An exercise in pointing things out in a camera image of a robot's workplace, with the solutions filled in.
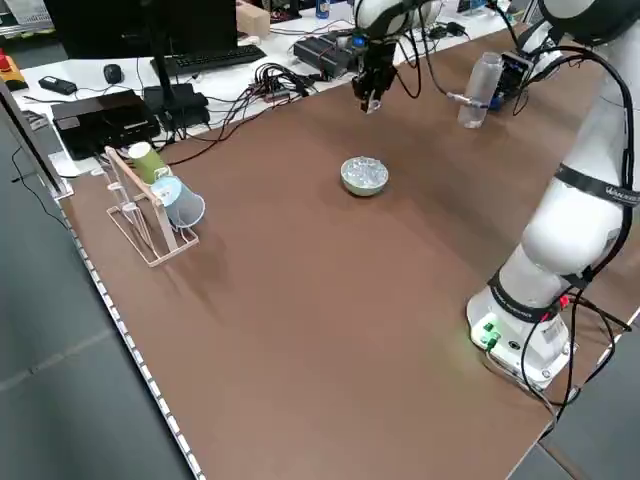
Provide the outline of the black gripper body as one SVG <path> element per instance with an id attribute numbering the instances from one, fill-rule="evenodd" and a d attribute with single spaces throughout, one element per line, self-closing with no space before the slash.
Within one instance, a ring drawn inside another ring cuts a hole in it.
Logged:
<path id="1" fill-rule="evenodd" d="M 369 41 L 360 58 L 359 76 L 394 75 L 396 42 Z"/>
<path id="2" fill-rule="evenodd" d="M 503 52 L 502 73 L 492 98 L 493 108 L 502 108 L 520 92 L 521 85 L 530 72 L 530 62 L 512 52 Z"/>

